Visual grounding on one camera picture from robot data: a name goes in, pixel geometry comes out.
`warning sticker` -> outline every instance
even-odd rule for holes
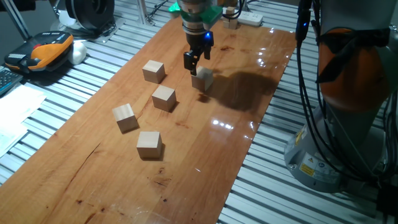
[[[318,162],[318,165],[315,168],[315,172],[312,177],[317,180],[326,182],[326,183],[334,184],[337,182],[340,175],[333,168],[331,168],[328,164],[321,161],[321,162]]]
[[[310,175],[311,177],[315,173],[315,168],[317,168],[318,159],[305,153],[303,162],[301,163],[300,170],[304,173]]]
[[[326,183],[334,184],[340,178],[339,173],[337,173],[328,164],[308,153],[305,153],[300,170],[314,179]]]
[[[300,139],[304,139],[306,135],[307,135],[307,125],[304,124],[304,127],[296,134],[295,145],[297,146],[300,142]]]

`wooden table surface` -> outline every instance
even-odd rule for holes
[[[294,34],[213,28],[214,83],[191,87],[180,18],[171,20],[0,187],[0,223],[215,223],[295,48]],[[154,108],[148,60],[175,89],[171,112]],[[139,129],[121,134],[112,109],[130,103]],[[143,161],[140,131],[160,131],[158,161]]]

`power strip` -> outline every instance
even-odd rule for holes
[[[248,25],[248,26],[254,26],[254,27],[259,27],[262,22],[262,15],[255,14],[252,12],[244,12],[242,11],[241,15],[238,17],[238,23]]]

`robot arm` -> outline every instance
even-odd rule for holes
[[[182,27],[190,45],[190,51],[183,56],[184,67],[196,75],[202,53],[205,54],[205,59],[210,59],[210,50],[214,45],[210,29],[220,19],[223,9],[212,6],[210,0],[178,0],[169,11],[182,17]]]

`wooden cube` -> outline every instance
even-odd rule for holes
[[[229,22],[228,21],[223,21],[224,28],[229,28]]]
[[[160,62],[149,60],[142,68],[144,79],[148,82],[160,83],[165,77],[164,65]]]
[[[137,150],[141,158],[159,158],[162,152],[162,138],[157,131],[141,131]]]
[[[154,106],[156,108],[164,111],[170,111],[177,101],[175,97],[175,90],[159,85],[154,94],[152,94],[152,101],[154,102]]]
[[[229,27],[230,29],[236,29],[238,26],[238,19],[230,19],[229,20]]]
[[[192,87],[197,88],[198,90],[205,92],[211,84],[213,84],[213,71],[199,66],[197,70],[197,75],[191,77]]]
[[[137,119],[129,103],[118,108],[113,108],[112,112],[122,133],[138,127]]]
[[[235,13],[235,7],[227,7],[226,8],[226,11],[225,11],[225,14],[227,14],[227,15],[232,15],[232,14],[234,14]]]

